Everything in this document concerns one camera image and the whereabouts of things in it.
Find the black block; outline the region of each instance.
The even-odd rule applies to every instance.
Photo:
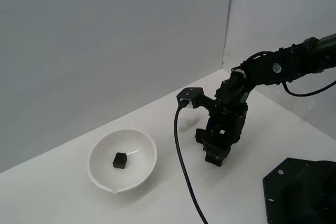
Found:
[[[127,154],[118,152],[116,157],[113,160],[113,167],[119,169],[125,169],[125,165],[127,162]]]

